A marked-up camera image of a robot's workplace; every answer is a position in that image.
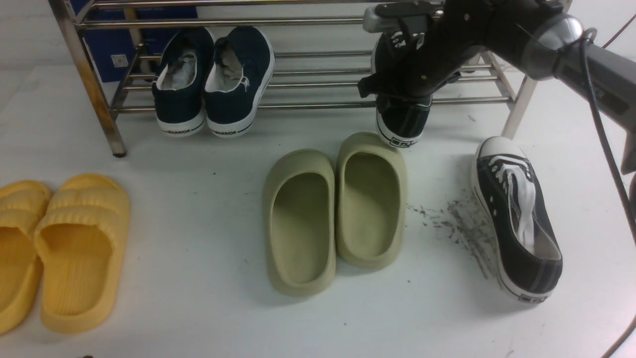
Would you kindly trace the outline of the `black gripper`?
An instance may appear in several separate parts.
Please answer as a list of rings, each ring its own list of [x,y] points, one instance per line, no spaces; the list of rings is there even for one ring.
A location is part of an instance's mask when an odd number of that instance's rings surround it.
[[[494,0],[447,0],[442,16],[423,34],[422,45],[407,44],[388,68],[361,79],[360,96],[414,100],[434,93],[485,48],[500,6]]]

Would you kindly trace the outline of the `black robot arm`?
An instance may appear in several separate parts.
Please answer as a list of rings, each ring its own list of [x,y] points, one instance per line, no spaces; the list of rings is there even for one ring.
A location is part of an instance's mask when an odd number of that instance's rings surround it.
[[[382,4],[364,14],[366,32],[423,32],[396,61],[362,79],[361,97],[404,100],[430,95],[484,50],[533,80],[558,79],[586,97],[592,84],[598,107],[627,132],[622,173],[635,171],[633,61],[591,44],[584,28],[557,0],[446,0],[434,20],[423,1]]]

